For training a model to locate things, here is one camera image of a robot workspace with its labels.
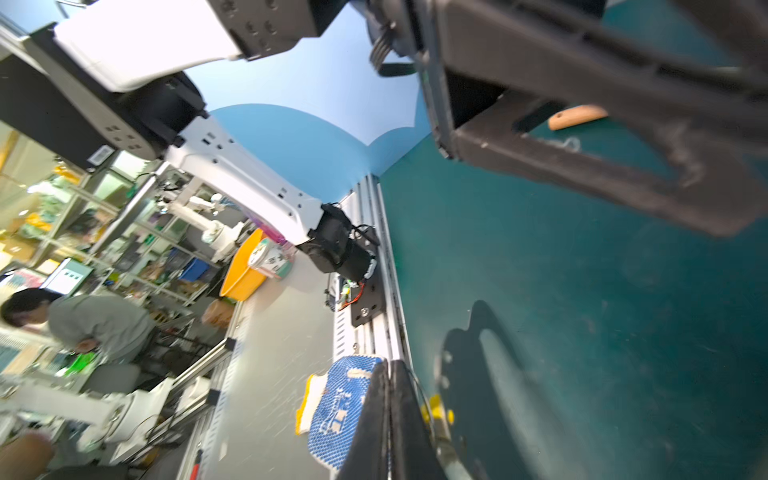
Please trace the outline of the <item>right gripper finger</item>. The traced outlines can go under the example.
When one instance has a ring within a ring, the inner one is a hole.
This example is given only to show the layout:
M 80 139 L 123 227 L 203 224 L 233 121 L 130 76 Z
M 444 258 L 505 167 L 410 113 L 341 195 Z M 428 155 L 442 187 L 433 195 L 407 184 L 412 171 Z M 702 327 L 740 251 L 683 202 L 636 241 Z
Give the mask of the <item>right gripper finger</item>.
M 373 371 L 352 444 L 339 479 L 444 479 L 413 386 L 402 360 Z

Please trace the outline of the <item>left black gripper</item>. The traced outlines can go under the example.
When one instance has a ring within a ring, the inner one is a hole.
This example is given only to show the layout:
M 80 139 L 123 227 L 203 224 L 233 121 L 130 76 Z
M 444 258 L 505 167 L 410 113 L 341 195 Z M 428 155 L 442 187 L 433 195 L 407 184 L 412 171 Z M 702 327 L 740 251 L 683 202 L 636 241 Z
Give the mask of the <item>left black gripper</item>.
M 603 1 L 357 1 L 382 76 L 416 73 L 448 159 L 579 159 L 532 136 L 566 100 L 662 114 L 764 114 L 767 84 L 632 45 Z

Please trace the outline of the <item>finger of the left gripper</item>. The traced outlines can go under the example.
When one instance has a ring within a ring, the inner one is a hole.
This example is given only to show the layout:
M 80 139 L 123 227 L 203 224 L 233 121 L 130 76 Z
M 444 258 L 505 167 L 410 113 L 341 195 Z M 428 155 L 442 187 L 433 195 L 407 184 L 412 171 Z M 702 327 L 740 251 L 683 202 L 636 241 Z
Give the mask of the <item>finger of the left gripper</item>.
M 714 237 L 767 217 L 767 179 L 750 157 L 682 125 L 600 120 L 571 133 L 523 132 L 540 100 L 506 93 L 456 128 L 464 163 L 599 198 Z

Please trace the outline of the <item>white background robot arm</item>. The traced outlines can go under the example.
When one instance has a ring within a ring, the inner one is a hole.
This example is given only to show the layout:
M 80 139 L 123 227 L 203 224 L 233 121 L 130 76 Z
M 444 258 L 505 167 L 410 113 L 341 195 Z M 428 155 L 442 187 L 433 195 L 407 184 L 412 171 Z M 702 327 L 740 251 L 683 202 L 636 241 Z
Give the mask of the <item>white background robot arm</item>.
M 84 424 L 82 449 L 102 443 L 125 443 L 147 433 L 157 423 L 173 384 L 173 380 L 166 379 L 150 391 L 98 396 L 34 381 L 3 381 L 1 414 L 42 425 L 57 421 Z

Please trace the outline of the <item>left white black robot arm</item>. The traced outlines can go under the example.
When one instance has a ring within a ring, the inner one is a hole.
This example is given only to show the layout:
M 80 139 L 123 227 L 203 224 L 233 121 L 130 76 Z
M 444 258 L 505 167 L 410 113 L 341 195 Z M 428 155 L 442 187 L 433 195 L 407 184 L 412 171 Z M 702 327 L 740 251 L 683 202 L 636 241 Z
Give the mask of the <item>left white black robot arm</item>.
M 716 237 L 767 213 L 745 163 L 767 151 L 767 5 L 681 1 L 739 60 L 680 62 L 607 30 L 601 1 L 359 1 L 381 76 L 417 74 L 437 145 L 485 170 L 554 184 Z M 340 1 L 98 1 L 2 44 L 43 76 L 109 145 L 163 160 L 262 214 L 325 273 L 375 269 L 337 207 L 284 180 L 236 143 L 186 76 L 260 60 L 322 35 Z M 668 179 L 531 136 L 569 104 L 601 107 L 657 150 Z

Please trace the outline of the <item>blue dotted glove centre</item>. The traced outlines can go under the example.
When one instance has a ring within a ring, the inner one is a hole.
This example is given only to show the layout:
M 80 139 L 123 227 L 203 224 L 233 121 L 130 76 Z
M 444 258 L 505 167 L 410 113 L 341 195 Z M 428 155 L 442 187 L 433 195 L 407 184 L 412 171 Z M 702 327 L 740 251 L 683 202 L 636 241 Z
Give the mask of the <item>blue dotted glove centre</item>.
M 333 473 L 352 445 L 379 356 L 349 355 L 322 375 L 311 375 L 295 414 L 295 434 L 307 437 L 309 454 Z

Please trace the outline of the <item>yellow plastic bin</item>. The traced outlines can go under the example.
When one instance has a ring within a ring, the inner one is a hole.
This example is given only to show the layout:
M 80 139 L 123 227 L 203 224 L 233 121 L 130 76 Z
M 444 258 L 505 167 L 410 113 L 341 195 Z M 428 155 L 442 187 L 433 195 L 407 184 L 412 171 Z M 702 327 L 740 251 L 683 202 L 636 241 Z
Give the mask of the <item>yellow plastic bin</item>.
M 224 278 L 219 295 L 230 300 L 246 301 L 266 280 L 266 276 L 249 267 L 249 259 L 263 239 L 261 229 L 256 229 L 235 253 Z

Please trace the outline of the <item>person in grey shirt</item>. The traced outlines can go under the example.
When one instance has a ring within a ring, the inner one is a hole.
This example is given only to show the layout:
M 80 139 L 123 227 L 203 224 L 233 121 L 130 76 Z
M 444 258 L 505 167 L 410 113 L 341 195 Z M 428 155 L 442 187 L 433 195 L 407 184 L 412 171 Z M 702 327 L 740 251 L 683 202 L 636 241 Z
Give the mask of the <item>person in grey shirt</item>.
M 12 294 L 1 305 L 3 321 L 15 328 L 45 324 L 69 350 L 100 351 L 108 363 L 131 363 L 158 327 L 149 313 L 114 295 L 66 296 L 43 288 Z

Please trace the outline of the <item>aluminium front rail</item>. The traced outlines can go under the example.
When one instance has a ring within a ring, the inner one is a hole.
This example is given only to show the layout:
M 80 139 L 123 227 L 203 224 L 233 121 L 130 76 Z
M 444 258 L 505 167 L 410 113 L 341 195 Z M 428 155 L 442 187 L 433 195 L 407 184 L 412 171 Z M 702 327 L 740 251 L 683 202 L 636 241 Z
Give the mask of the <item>aluminium front rail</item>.
M 231 357 L 214 370 L 215 409 L 196 425 L 178 476 L 198 479 L 333 479 L 296 431 L 309 377 L 342 358 L 409 360 L 407 331 L 379 179 L 368 175 L 338 202 L 371 264 L 349 283 L 304 254 L 283 280 L 267 280 L 235 307 Z

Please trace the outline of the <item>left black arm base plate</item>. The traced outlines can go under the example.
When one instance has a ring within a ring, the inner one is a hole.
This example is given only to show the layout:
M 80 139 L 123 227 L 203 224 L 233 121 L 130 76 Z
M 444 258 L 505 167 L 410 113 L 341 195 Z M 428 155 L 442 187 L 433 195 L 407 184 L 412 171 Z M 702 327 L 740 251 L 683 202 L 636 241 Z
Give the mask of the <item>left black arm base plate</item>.
M 381 242 L 374 227 L 367 224 L 358 225 L 354 230 L 353 239 L 371 255 L 371 266 L 364 283 L 351 289 L 352 304 L 347 307 L 351 314 L 351 325 L 360 327 L 386 312 L 382 276 L 384 263 L 380 251 Z

